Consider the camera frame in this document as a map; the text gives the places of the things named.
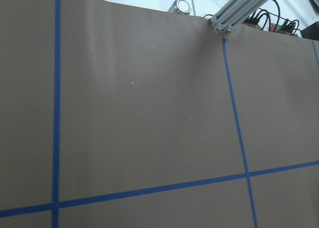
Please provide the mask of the power strip with plugs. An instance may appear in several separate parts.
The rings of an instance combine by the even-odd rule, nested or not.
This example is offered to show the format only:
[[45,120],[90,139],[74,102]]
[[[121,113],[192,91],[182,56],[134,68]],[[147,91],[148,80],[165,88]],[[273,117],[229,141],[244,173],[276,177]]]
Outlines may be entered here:
[[253,12],[250,16],[244,19],[242,24],[258,30],[265,30],[268,32],[296,37],[298,37],[297,32],[300,31],[299,20],[289,20],[279,15],[272,14],[265,9],[258,9]]

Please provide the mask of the aluminium frame post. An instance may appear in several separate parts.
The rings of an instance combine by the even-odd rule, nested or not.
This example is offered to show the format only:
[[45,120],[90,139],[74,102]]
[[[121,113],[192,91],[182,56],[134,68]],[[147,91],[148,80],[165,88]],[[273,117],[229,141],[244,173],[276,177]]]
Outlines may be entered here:
[[229,0],[210,19],[211,28],[231,32],[266,1],[268,0]]

